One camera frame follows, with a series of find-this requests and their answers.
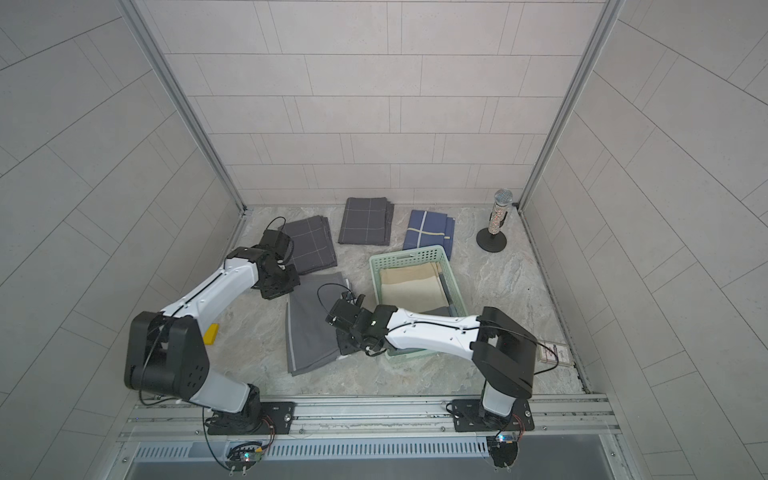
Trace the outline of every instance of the metal bar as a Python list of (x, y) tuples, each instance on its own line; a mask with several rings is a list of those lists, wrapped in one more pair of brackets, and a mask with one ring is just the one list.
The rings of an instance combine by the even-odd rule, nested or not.
[(157, 74), (157, 77), (160, 79), (160, 83), (165, 88), (171, 101), (176, 105), (179, 115), (190, 129), (190, 133), (192, 133), (192, 137), (197, 142), (198, 147), (200, 147), (200, 151), (208, 160), (211, 167), (214, 169), (214, 172), (216, 172), (216, 175), (224, 183), (230, 196), (234, 199), (238, 211), (242, 215), (246, 210), (245, 201), (240, 196), (240, 193), (235, 188), (229, 174), (224, 169), (221, 159), (208, 140), (208, 136), (206, 135), (205, 130), (203, 130), (194, 110), (192, 110), (192, 107), (187, 100), (187, 96), (182, 92), (178, 80), (174, 77), (168, 63), (165, 61), (163, 53), (157, 47), (157, 44), (152, 38), (152, 34), (144, 23), (144, 19), (141, 17), (141, 13), (139, 13), (136, 8), (134, 1), (117, 0), (117, 3), (118, 8), (123, 14), (125, 23), (127, 23), (128, 28), (136, 38), (136, 42), (147, 57), (147, 60)]
[(538, 182), (538, 179), (541, 176), (541, 172), (544, 171), (544, 167), (547, 164), (549, 157), (552, 155), (554, 147), (557, 144), (560, 135), (562, 134), (565, 123), (568, 121), (568, 117), (571, 115), (571, 112), (576, 106), (576, 100), (578, 100), (579, 95), (581, 95), (581, 92), (584, 90), (584, 86), (587, 83), (587, 78), (592, 72), (592, 68), (600, 56), (600, 50), (603, 48), (608, 35), (611, 33), (611, 29), (616, 23), (616, 18), (618, 18), (619, 8), (621, 7), (622, 2), (623, 0), (607, 0), (603, 6), (603, 10), (600, 13), (600, 18), (598, 18), (598, 22), (594, 26), (592, 35), (589, 38), (589, 42), (587, 43), (587, 47), (584, 50), (584, 54), (581, 56), (578, 67), (576, 68), (576, 73), (571, 79), (571, 84), (568, 86), (568, 91), (563, 97), (563, 103), (560, 105), (558, 114), (554, 118), (554, 123), (549, 129), (547, 139), (544, 142), (544, 147), (541, 149), (541, 152), (538, 155), (538, 159), (533, 166), (531, 176), (528, 178), (528, 182), (525, 184), (523, 193), (520, 196), (520, 207), (518, 208), (520, 211), (525, 209), (525, 205), (528, 203), (528, 200), (531, 197), (533, 187), (536, 185), (536, 182)]

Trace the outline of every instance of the folded towel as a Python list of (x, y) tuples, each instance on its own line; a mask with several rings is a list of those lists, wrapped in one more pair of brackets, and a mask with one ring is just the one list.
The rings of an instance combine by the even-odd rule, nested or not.
[(440, 264), (436, 262), (381, 270), (381, 303), (411, 312), (427, 312), (448, 306), (440, 283), (441, 272)]
[(326, 311), (345, 290), (341, 286), (324, 286), (317, 298), (317, 289), (324, 283), (341, 283), (341, 273), (310, 275), (288, 294), (286, 307), (286, 351), (288, 371), (300, 375), (331, 363), (341, 355), (336, 329), (326, 323)]
[(402, 242), (403, 250), (442, 245), (448, 260), (453, 250), (453, 231), (455, 220), (446, 214), (411, 210), (406, 238)]
[(339, 243), (389, 245), (395, 206), (386, 198), (347, 198)]
[(296, 265), (299, 275), (338, 265), (327, 217), (315, 217), (286, 223), (283, 232), (293, 244), (288, 264)]

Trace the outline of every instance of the black mounting plate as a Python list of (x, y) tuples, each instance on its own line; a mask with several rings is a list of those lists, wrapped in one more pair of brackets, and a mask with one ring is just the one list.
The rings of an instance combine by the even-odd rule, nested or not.
[[(457, 432), (493, 432), (486, 424), (472, 422), (468, 417), (478, 418), (480, 409), (480, 399), (456, 399), (451, 401), (453, 409), (458, 409), (460, 412), (466, 412), (467, 416), (453, 415), (453, 428)], [(531, 406), (528, 404), (528, 400), (516, 399), (512, 404), (512, 413), (520, 417), (523, 421), (523, 427), (526, 432), (530, 432), (534, 429), (532, 416), (526, 416), (526, 412), (531, 411)], [(520, 426), (517, 420), (512, 419), (509, 424), (504, 428), (506, 431), (519, 432)]]

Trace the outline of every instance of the wall tile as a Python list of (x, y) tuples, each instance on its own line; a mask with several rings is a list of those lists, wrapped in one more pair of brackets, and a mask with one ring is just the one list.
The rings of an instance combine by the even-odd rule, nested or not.
[(554, 301), (560, 309), (562, 320), (568, 326), (568, 339), (573, 346), (572, 351), (580, 359), (582, 365), (589, 365), (599, 359), (600, 354), (595, 348), (592, 335), (589, 333), (587, 323), (584, 321), (576, 299), (571, 292), (571, 286), (565, 279), (560, 262), (556, 260), (547, 268), (547, 278)]
[(402, 6), (402, 53), (496, 55), (508, 3), (416, 2)]
[(614, 322), (603, 328), (595, 334), (594, 342), (640, 451), (654, 453), (680, 449), (619, 324)]
[(264, 205), (335, 205), (333, 189), (260, 190)]
[[(696, 478), (760, 478), (757, 467), (699, 374), (655, 386), (654, 393)], [(718, 432), (716, 438), (707, 434), (712, 429)]]
[(483, 97), (403, 97), (402, 132), (475, 133), (484, 107)]
[(644, 113), (737, 198), (768, 178), (768, 105), (678, 58)]
[(599, 332), (604, 326), (616, 320), (614, 311), (609, 306), (606, 306), (602, 311), (595, 315), (591, 320), (587, 321), (587, 328), (589, 333), (594, 335)]
[(119, 331), (173, 240), (150, 214), (144, 214), (75, 310)]
[(643, 457), (645, 457), (645, 463), (648, 465), (650, 473), (654, 475), (688, 475), (694, 473), (681, 450), (650, 453), (643, 455)]
[(666, 50), (661, 43), (616, 22), (594, 70), (634, 101)]
[(589, 195), (640, 276), (648, 275), (683, 246), (616, 160), (608, 161)]
[(174, 223), (173, 220), (170, 219), (168, 214), (166, 214), (162, 208), (160, 208), (160, 205), (158, 205), (156, 202), (152, 202), (152, 204), (147, 208), (147, 212), (154, 217), (157, 222), (163, 226), (163, 228), (170, 233), (170, 235), (173, 238), (176, 238), (176, 235), (179, 234), (179, 226)]
[(356, 164), (430, 164), (433, 134), (353, 134)]
[(314, 95), (418, 95), (416, 55), (307, 55)]
[(91, 219), (83, 215), (83, 213), (74, 209), (67, 218), (65, 218), (67, 224), (77, 230), (80, 235), (89, 239), (96, 247), (101, 248), (107, 255), (111, 255), (120, 245), (107, 232), (93, 223)]
[(318, 188), (387, 188), (389, 165), (315, 165)]
[(99, 435), (59, 432), (32, 479), (82, 478), (103, 441)]
[(615, 238), (589, 261), (641, 368), (683, 347)]
[(525, 73), (520, 95), (523, 97), (562, 97), (576, 72), (581, 57), (533, 56)]
[(174, 77), (179, 81), (181, 89), (187, 95), (212, 95), (208, 82), (200, 69), (195, 55), (175, 54), (165, 55)]
[(742, 442), (768, 440), (760, 401), (768, 385), (759, 381), (768, 351), (704, 268), (692, 266), (654, 298)]
[(696, 372), (696, 366), (690, 361), (688, 354), (685, 352), (672, 355), (668, 359), (661, 360), (643, 369), (643, 374), (645, 374), (645, 378), (650, 386), (659, 385), (660, 383), (668, 382), (693, 372)]
[(242, 188), (309, 188), (301, 165), (235, 165)]
[(602, 9), (585, 3), (528, 3), (513, 55), (581, 55)]
[(213, 229), (202, 210), (195, 208), (157, 268), (157, 275), (180, 292), (194, 266), (191, 259), (200, 256)]
[(531, 195), (531, 201), (536, 206), (536, 211), (541, 218), (544, 229), (548, 232), (557, 223), (558, 218), (562, 216), (558, 203), (554, 200), (552, 192), (544, 182), (538, 182), (538, 185)]
[(298, 97), (296, 104), (305, 132), (389, 131), (387, 97)]
[(170, 53), (267, 53), (251, 2), (147, 2)]
[(485, 204), (487, 188), (416, 188), (414, 204)]
[(0, 280), (8, 278), (90, 190), (48, 147), (0, 178)]
[(249, 134), (209, 135), (224, 165), (259, 165), (261, 156)]
[(343, 164), (338, 134), (264, 134), (273, 164)]
[(580, 181), (584, 182), (587, 178), (603, 149), (603, 144), (589, 127), (578, 115), (572, 114), (558, 140), (558, 150)]
[(425, 55), (421, 94), (517, 95), (529, 61), (524, 55)]
[(658, 129), (627, 172), (718, 285), (768, 258), (766, 226)]
[(274, 2), (270, 9), (283, 53), (387, 53), (385, 2)]
[(113, 3), (99, 0), (11, 0), (3, 2), (0, 28), (29, 56), (119, 17)]
[(579, 247), (586, 248), (603, 228), (605, 220), (567, 163), (552, 187), (552, 194), (563, 210)]
[(88, 57), (88, 61), (96, 69), (99, 76), (101, 76), (101, 79), (104, 80), (104, 83), (106, 83), (109, 89), (112, 90), (112, 93), (118, 93), (123, 88), (123, 84), (120, 83), (117, 75), (112, 71), (112, 67), (109, 66), (107, 61), (101, 55), (98, 48), (96, 48), (96, 45), (94, 45), (94, 42), (88, 37), (88, 33), (78, 35), (73, 38), (73, 40), (74, 43), (78, 44), (78, 47), (80, 47), (85, 56)]
[(214, 95), (309, 95), (303, 55), (195, 55)]
[(647, 286), (648, 290), (653, 293), (656, 290), (659, 290), (666, 282), (680, 275), (686, 268), (694, 263), (696, 263), (696, 257), (694, 257), (687, 247), (683, 247), (643, 278), (645, 286)]
[(387, 197), (394, 204), (413, 204), (412, 188), (336, 188), (336, 204), (344, 204), (349, 197)]
[[(30, 478), (107, 352), (101, 345), (58, 330), (0, 406), (3, 474)], [(56, 401), (51, 401), (56, 392)]]
[(512, 164), (522, 140), (514, 134), (449, 134), (442, 163)]
[(592, 319), (605, 309), (608, 302), (568, 225), (564, 225), (558, 236), (552, 240), (552, 247), (558, 255), (565, 278), (571, 285), (581, 314), (587, 321)]
[(88, 37), (123, 85), (130, 84), (151, 69), (122, 18), (91, 30)]
[(468, 175), (468, 165), (402, 165), (400, 187), (463, 188)]
[(281, 97), (196, 97), (215, 134), (285, 133), (293, 130)]
[(744, 89), (765, 69), (766, 65), (768, 65), (768, 36), (763, 35), (763, 39), (728, 77), (728, 81)]
[(546, 134), (562, 99), (559, 97), (506, 97), (498, 99), (491, 132), (494, 134)]
[(107, 415), (86, 412), (84, 410), (72, 409), (72, 413), (67, 417), (67, 421), (61, 427), (68, 432), (90, 433), (91, 435), (105, 436), (112, 427), (114, 418)]
[(594, 73), (579, 98), (576, 112), (622, 167), (627, 166), (654, 129), (650, 120)]
[(531, 176), (531, 165), (481, 165), (475, 187), (523, 188)]
[(768, 343), (768, 263), (757, 267), (723, 288), (733, 306), (755, 334)]
[(728, 78), (766, 33), (768, 5), (739, 1), (654, 2), (640, 31)]
[(89, 193), (78, 210), (121, 242), (172, 175), (145, 140)]
[(48, 146), (95, 187), (163, 119), (152, 96), (136, 81), (88, 112)]
[(108, 329), (106, 326), (96, 323), (74, 311), (67, 315), (67, 319), (61, 324), (61, 328), (107, 348), (112, 345), (114, 339), (118, 336), (118, 333), (114, 330)]
[(10, 113), (0, 117), (0, 147), (24, 159), (110, 95), (73, 41), (12, 65), (0, 71), (0, 111)]
[(0, 391), (11, 392), (108, 258), (63, 223), (0, 286), (4, 317), (15, 319), (0, 336)]

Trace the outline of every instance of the gray towel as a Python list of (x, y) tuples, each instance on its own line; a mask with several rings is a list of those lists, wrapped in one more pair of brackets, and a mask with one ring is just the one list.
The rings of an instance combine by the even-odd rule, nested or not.
[(339, 243), (389, 245), (395, 206), (386, 198), (347, 198)]
[(283, 232), (293, 243), (288, 264), (296, 265), (299, 275), (338, 265), (327, 217), (316, 215), (286, 223)]
[(331, 363), (341, 355), (336, 340), (336, 329), (326, 323), (326, 310), (340, 298), (345, 290), (341, 286), (324, 283), (344, 283), (341, 273), (310, 275), (301, 279), (301, 285), (288, 294), (286, 308), (286, 350), (288, 371), (296, 376)]

